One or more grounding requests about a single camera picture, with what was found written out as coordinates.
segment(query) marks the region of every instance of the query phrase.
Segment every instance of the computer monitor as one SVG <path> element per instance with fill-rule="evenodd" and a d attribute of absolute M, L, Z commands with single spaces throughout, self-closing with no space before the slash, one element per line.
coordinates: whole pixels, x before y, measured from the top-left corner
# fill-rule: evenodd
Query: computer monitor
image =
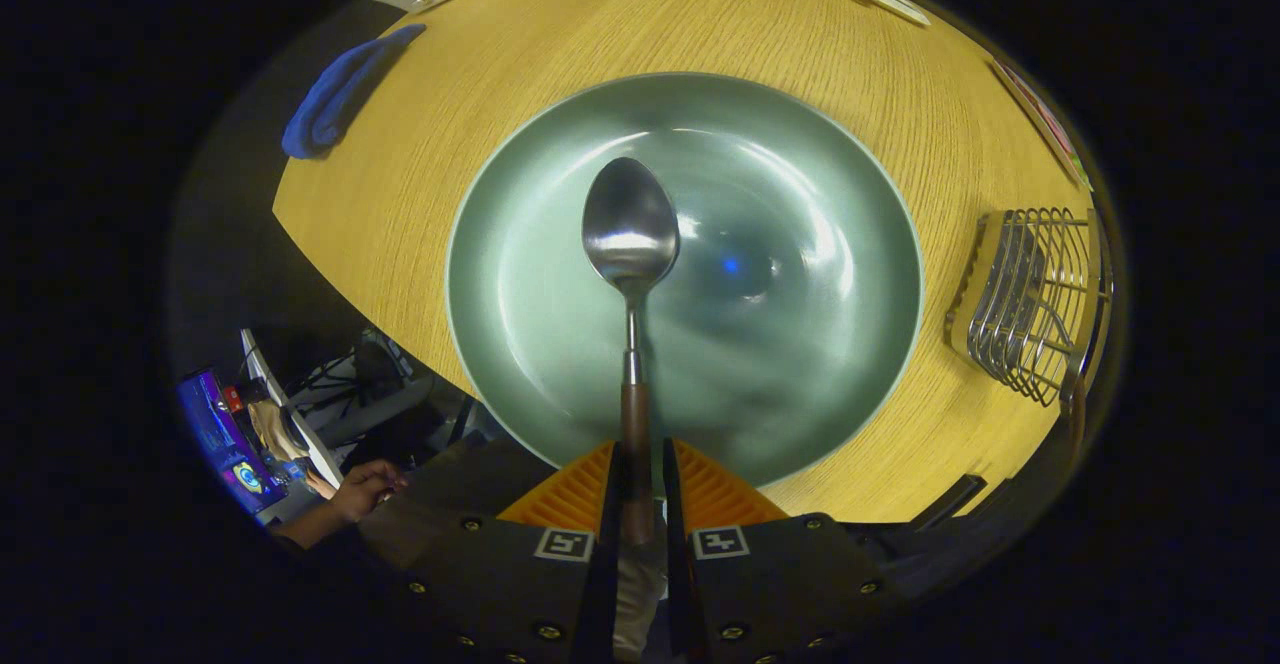
<path fill-rule="evenodd" d="M 287 496 L 288 491 L 271 481 L 257 449 L 250 445 L 232 418 L 210 368 L 179 383 L 178 399 L 206 462 L 250 514 L 257 514 Z"/>

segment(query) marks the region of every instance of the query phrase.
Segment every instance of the blue cloth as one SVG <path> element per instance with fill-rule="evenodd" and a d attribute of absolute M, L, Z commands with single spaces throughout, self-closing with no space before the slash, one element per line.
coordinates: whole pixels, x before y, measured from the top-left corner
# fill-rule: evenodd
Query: blue cloth
<path fill-rule="evenodd" d="M 284 127 L 284 139 L 280 141 L 284 154 L 315 159 L 337 145 L 378 82 L 383 81 L 410 41 L 425 29 L 422 23 L 411 23 L 334 59 Z"/>

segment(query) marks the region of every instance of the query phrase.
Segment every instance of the human hand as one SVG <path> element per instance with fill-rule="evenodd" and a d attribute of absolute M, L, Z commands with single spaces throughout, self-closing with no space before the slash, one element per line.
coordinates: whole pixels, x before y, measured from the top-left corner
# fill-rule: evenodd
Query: human hand
<path fill-rule="evenodd" d="M 349 523 L 358 522 L 375 507 L 408 486 L 408 480 L 396 464 L 385 459 L 375 459 L 353 467 L 342 486 L 329 499 L 329 505 Z"/>
<path fill-rule="evenodd" d="M 310 467 L 307 468 L 306 482 L 307 486 L 314 487 L 316 494 L 324 496 L 325 499 L 333 499 L 333 495 L 338 494 L 338 490 L 335 490 L 332 484 L 326 482 L 320 473 L 311 471 Z"/>

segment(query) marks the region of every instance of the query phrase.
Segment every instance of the plate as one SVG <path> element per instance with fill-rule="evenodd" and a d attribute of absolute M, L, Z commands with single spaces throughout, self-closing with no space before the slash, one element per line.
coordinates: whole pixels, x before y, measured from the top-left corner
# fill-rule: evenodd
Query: plate
<path fill-rule="evenodd" d="M 582 203 L 613 157 L 652 169 L 680 223 L 680 257 L 641 312 L 654 443 L 677 436 L 763 486 L 856 435 L 920 328 L 924 267 L 902 196 L 810 105 L 685 72 L 552 105 L 465 196 L 445 299 L 494 417 L 556 467 L 621 435 L 622 296 L 581 243 Z"/>

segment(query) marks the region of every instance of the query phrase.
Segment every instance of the metal wire rack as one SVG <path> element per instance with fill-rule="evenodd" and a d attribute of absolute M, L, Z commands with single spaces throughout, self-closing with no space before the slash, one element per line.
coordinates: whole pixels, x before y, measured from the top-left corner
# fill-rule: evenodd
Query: metal wire rack
<path fill-rule="evenodd" d="M 1111 267 L 1093 209 L 1010 209 L 978 221 L 969 269 L 946 317 L 951 347 L 996 381 L 1070 409 L 1106 340 Z"/>

